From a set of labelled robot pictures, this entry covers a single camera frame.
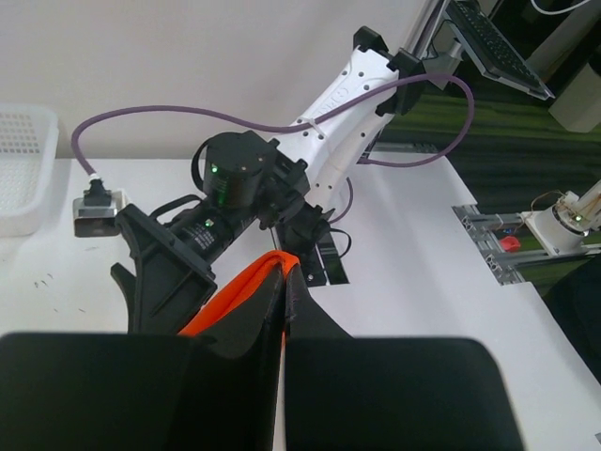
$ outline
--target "cable connector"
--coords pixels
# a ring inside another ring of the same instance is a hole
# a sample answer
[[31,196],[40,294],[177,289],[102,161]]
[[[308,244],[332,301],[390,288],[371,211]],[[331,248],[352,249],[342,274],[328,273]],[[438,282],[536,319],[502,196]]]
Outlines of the cable connector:
[[102,180],[92,178],[84,197],[73,200],[73,225],[75,236],[114,237],[119,234],[115,218],[128,204],[123,191],[109,191],[102,185]]

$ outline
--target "white table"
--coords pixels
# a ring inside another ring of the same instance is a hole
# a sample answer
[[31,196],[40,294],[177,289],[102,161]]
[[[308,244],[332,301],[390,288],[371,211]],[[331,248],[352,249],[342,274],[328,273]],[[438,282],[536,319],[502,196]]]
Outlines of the white table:
[[[107,187],[125,188],[142,210],[194,191],[188,161],[94,164]],[[350,284],[311,290],[326,312],[353,335],[475,338],[501,368],[529,449],[601,450],[594,437],[601,386],[531,284],[497,283],[451,209],[476,203],[451,165],[357,166],[351,178],[355,205],[337,225],[353,237],[343,260]],[[116,261],[132,268],[127,245],[119,237],[73,237],[70,205],[86,184],[77,163],[57,161],[43,228],[0,239],[0,334],[126,330],[125,302],[109,268]],[[213,265],[217,282],[272,248],[270,233],[253,226]],[[276,448],[282,441],[278,429]]]

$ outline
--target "keyboard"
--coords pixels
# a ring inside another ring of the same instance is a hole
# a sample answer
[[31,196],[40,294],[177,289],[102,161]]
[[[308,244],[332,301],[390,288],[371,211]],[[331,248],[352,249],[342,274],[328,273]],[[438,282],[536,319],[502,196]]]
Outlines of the keyboard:
[[446,13],[486,71],[529,89],[541,90],[539,80],[483,12],[466,2],[451,1]]

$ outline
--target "white plastic basket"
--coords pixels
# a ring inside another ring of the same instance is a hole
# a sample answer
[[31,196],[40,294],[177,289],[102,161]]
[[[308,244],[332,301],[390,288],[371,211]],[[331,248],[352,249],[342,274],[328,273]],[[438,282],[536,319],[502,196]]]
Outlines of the white plastic basket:
[[0,237],[29,235],[41,225],[57,141],[53,111],[0,103]]

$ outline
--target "red cap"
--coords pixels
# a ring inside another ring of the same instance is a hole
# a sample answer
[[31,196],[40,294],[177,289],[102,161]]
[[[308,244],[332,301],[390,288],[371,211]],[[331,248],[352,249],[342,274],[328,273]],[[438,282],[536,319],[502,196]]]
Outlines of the red cap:
[[505,252],[516,252],[522,246],[516,237],[505,237],[499,242]]

